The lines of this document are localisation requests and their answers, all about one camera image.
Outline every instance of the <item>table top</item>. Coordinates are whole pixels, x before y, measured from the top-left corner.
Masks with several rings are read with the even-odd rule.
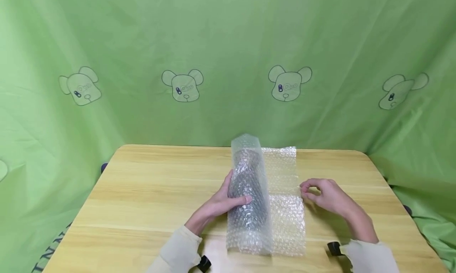
[[[172,232],[219,189],[230,168],[229,147],[121,147],[44,272],[144,273]],[[379,239],[391,247],[400,272],[447,272],[368,156],[298,149],[296,168],[296,185],[309,178],[334,179],[357,201],[372,217]],[[349,261],[331,257],[327,249],[328,242],[347,243],[345,222],[309,204],[305,221],[305,257],[228,254],[226,217],[203,233],[200,254],[209,257],[212,273],[350,272]]]

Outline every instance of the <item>beige sleeve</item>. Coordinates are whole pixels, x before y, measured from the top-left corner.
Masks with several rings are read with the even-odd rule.
[[[201,257],[198,255],[201,240],[201,237],[182,226],[162,247],[160,255],[146,273],[188,273],[192,267],[201,262]]]
[[[351,240],[343,250],[351,261],[353,273],[399,273],[393,252],[382,242]]]

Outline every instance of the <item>left hand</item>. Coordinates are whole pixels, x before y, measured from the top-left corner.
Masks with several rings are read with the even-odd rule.
[[[186,222],[185,226],[197,236],[201,235],[206,225],[215,217],[223,215],[237,206],[243,206],[252,201],[251,196],[228,198],[228,187],[233,176],[231,170],[225,177],[220,189],[205,202]]]

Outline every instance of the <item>bubble wrap sheet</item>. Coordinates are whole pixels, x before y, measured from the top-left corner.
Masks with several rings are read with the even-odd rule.
[[[251,254],[302,256],[304,204],[297,187],[296,148],[261,148],[243,135],[231,142],[230,197],[251,195],[252,202],[228,212],[227,249]]]

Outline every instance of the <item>black clip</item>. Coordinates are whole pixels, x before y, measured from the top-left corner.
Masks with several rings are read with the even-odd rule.
[[[206,257],[206,255],[203,255],[201,257],[201,262],[198,264],[197,268],[201,270],[202,273],[206,273],[209,268],[211,267],[211,262],[209,259]]]
[[[333,256],[343,256],[344,255],[344,254],[342,254],[340,247],[341,247],[341,244],[338,242],[328,243],[329,252]]]

